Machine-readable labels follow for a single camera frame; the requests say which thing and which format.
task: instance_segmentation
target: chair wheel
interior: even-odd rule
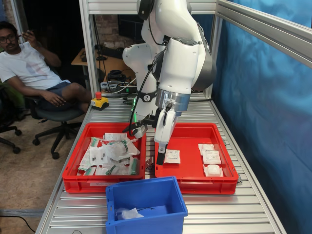
[[[54,152],[54,153],[52,154],[52,158],[53,158],[53,159],[58,159],[58,158],[59,158],[59,153],[58,153],[58,152]]]
[[[39,139],[34,139],[34,140],[33,140],[33,144],[34,144],[34,145],[40,145]]]
[[[15,135],[20,136],[21,135],[21,130],[16,130]]]
[[[20,148],[19,147],[15,147],[13,149],[13,153],[15,153],[16,155],[20,152]]]

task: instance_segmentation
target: blue bin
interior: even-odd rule
[[[106,188],[107,234],[182,234],[188,215],[175,177],[118,183]],[[118,220],[116,210],[138,209],[143,218]]]

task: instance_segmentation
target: office chair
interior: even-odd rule
[[[63,136],[65,136],[66,139],[69,139],[70,133],[77,135],[78,131],[75,128],[80,127],[82,124],[81,122],[68,124],[67,121],[70,121],[83,115],[84,114],[83,111],[77,108],[70,108],[65,111],[45,111],[40,109],[37,105],[37,102],[40,100],[40,97],[25,97],[25,99],[29,101],[30,113],[32,118],[46,119],[61,123],[59,127],[55,127],[35,135],[35,139],[33,140],[33,144],[37,146],[40,144],[39,137],[47,136],[53,133],[58,133],[58,136],[55,139],[51,148],[52,158],[58,159],[59,153],[55,152],[55,149],[62,140]]]
[[[10,111],[13,108],[13,103],[9,100],[4,91],[4,87],[0,86],[0,133],[15,130],[15,135],[20,136],[21,130],[16,126],[10,126],[14,121],[14,111]],[[14,143],[0,137],[0,143],[8,145],[13,148],[13,153],[18,154],[20,148]]]

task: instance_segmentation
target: man's arm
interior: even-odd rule
[[[61,66],[61,61],[59,57],[48,51],[47,49],[43,48],[38,41],[36,40],[34,32],[27,31],[26,33],[22,33],[23,38],[28,40],[29,44],[36,49],[39,53],[41,53],[44,56],[44,61],[53,67],[60,67]]]
[[[55,106],[64,105],[65,100],[59,95],[47,90],[34,89],[26,86],[17,76],[9,78],[6,82],[25,96],[42,96],[49,103]]]

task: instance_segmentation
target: man's hand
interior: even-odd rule
[[[29,44],[33,48],[36,49],[36,48],[40,47],[40,44],[38,43],[34,32],[28,30],[26,33],[22,33],[21,35],[23,36],[23,38],[25,38],[29,42]]]
[[[66,102],[64,98],[46,90],[42,91],[41,96],[43,96],[44,99],[46,99],[49,103],[51,103],[52,105],[55,105],[56,107],[62,106]]]

